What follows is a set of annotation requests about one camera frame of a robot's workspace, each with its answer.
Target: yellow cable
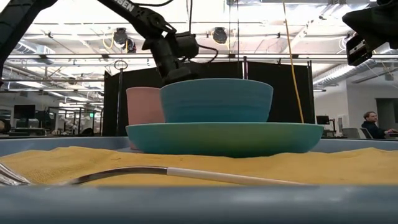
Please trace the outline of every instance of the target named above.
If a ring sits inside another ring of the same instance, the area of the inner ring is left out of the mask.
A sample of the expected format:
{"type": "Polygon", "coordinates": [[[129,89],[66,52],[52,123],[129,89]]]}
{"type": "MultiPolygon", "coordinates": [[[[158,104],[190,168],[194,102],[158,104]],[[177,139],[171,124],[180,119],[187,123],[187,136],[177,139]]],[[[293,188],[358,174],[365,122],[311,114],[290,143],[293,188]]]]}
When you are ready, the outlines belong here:
{"type": "Polygon", "coordinates": [[[111,42],[111,45],[108,46],[108,45],[105,43],[105,33],[104,33],[104,36],[103,36],[103,38],[102,38],[102,43],[103,43],[104,47],[106,47],[107,49],[111,49],[111,48],[113,47],[113,41],[114,41],[114,33],[112,34],[112,42],[111,42]]]}
{"type": "Polygon", "coordinates": [[[293,76],[294,89],[295,89],[296,97],[297,97],[298,110],[300,110],[301,123],[304,123],[303,110],[302,110],[302,108],[301,108],[301,101],[300,101],[300,96],[299,96],[299,90],[298,90],[298,88],[297,88],[296,75],[295,75],[295,73],[294,73],[293,56],[292,56],[292,46],[290,45],[290,35],[289,35],[289,26],[287,25],[287,16],[286,16],[286,5],[285,5],[285,0],[282,1],[282,4],[283,4],[283,6],[284,6],[285,25],[286,25],[286,34],[287,34],[287,45],[289,46],[290,65],[291,65],[291,67],[292,67],[292,76],[293,76]]]}

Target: ceiling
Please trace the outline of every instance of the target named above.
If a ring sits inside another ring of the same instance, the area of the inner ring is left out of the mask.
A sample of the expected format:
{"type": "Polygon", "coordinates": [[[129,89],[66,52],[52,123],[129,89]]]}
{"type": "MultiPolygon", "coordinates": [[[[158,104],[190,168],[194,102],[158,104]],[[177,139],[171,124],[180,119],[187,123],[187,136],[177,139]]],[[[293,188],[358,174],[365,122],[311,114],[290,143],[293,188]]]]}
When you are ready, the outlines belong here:
{"type": "MultiPolygon", "coordinates": [[[[135,2],[157,4],[164,1],[135,2]]],[[[225,0],[193,0],[192,33],[197,35],[198,43],[216,48],[221,54],[288,54],[283,5],[281,3],[245,4],[244,2],[247,1],[242,1],[239,7],[229,7],[225,0]],[[226,44],[217,44],[212,39],[211,34],[215,27],[223,27],[229,35],[226,44]]],[[[347,12],[363,9],[373,1],[345,1],[348,4],[328,4],[328,2],[326,0],[286,1],[286,18],[293,54],[340,54],[343,56],[346,37],[352,34],[352,30],[341,21],[341,17],[347,12]]],[[[0,0],[0,9],[6,4],[7,0],[0,0]]],[[[178,32],[185,32],[188,30],[188,7],[189,1],[174,0],[166,6],[151,9],[163,15],[178,32]]],[[[137,34],[132,25],[95,0],[58,0],[54,6],[43,10],[37,16],[21,42],[32,48],[46,46],[51,54],[124,54],[122,49],[112,44],[113,32],[120,27],[127,29],[129,38],[137,46],[137,54],[148,54],[148,51],[141,50],[143,38],[137,34]]],[[[214,54],[205,49],[200,49],[200,53],[214,54]]],[[[21,51],[15,50],[13,54],[21,54],[21,51]]],[[[151,58],[126,61],[129,63],[128,70],[154,66],[151,58]]],[[[9,65],[14,66],[14,71],[23,68],[32,72],[32,75],[28,75],[32,79],[48,78],[48,74],[51,74],[50,78],[54,79],[71,77],[102,79],[105,70],[110,70],[111,73],[117,72],[113,66],[104,66],[112,65],[113,62],[112,59],[71,60],[65,58],[54,60],[53,64],[48,66],[26,59],[7,61],[9,65]],[[93,66],[77,67],[73,66],[74,63],[93,66]]],[[[313,63],[313,74],[319,75],[336,65],[336,62],[327,61],[313,63]]],[[[48,87],[101,89],[103,84],[85,82],[71,85],[55,82],[50,83],[48,87]]],[[[97,96],[95,95],[95,100],[101,100],[97,96]]]]}

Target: white wall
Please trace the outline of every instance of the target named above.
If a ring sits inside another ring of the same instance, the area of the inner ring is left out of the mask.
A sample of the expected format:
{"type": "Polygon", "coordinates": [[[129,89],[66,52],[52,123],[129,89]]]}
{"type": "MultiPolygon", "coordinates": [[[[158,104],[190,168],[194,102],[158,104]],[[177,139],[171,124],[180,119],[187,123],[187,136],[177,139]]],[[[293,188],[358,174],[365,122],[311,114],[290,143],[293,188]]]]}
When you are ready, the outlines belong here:
{"type": "Polygon", "coordinates": [[[348,85],[348,111],[351,128],[360,128],[367,111],[377,112],[376,98],[398,98],[398,89],[391,85],[348,85]]]}
{"type": "Polygon", "coordinates": [[[315,115],[328,115],[330,119],[335,119],[336,130],[338,129],[338,118],[343,118],[343,127],[349,126],[348,100],[346,82],[341,82],[338,86],[326,88],[324,93],[314,93],[315,115]]]}
{"type": "Polygon", "coordinates": [[[360,128],[367,111],[377,111],[377,98],[398,98],[398,88],[389,85],[359,85],[340,82],[326,88],[324,93],[314,93],[316,115],[328,115],[338,120],[344,116],[344,128],[360,128]]]}

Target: yellow sand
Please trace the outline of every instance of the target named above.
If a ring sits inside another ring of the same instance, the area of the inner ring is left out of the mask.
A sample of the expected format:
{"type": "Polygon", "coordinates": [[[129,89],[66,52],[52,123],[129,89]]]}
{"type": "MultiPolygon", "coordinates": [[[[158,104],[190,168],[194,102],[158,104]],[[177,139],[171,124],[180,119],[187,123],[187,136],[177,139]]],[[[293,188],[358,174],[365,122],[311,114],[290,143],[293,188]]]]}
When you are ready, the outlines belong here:
{"type": "MultiPolygon", "coordinates": [[[[172,166],[308,184],[398,184],[398,151],[359,149],[325,154],[278,154],[231,159],[208,156],[133,154],[83,147],[26,151],[0,162],[39,184],[55,184],[82,175],[124,166],[172,166]]],[[[207,180],[131,174],[88,185],[225,185],[207,180]]]]}

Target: black partition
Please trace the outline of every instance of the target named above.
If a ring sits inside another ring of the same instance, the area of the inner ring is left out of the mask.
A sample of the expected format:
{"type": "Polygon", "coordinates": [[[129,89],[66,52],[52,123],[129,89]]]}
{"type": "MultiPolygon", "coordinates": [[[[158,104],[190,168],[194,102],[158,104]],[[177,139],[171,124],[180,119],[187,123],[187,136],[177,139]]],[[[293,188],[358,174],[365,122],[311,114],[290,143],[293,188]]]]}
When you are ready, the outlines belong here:
{"type": "MultiPolygon", "coordinates": [[[[187,63],[192,71],[198,74],[198,78],[243,78],[242,62],[218,62],[218,63],[187,63]]],[[[104,114],[103,136],[117,135],[118,119],[118,91],[119,76],[111,76],[105,72],[104,76],[104,114]]],[[[162,79],[156,68],[147,68],[123,72],[121,114],[119,118],[119,136],[126,136],[125,127],[128,125],[126,90],[131,87],[162,87],[162,79]]]]}
{"type": "MultiPolygon", "coordinates": [[[[294,72],[304,122],[315,124],[311,66],[295,65],[294,72]]],[[[269,122],[301,123],[290,65],[248,62],[248,78],[274,87],[269,122]]]]}

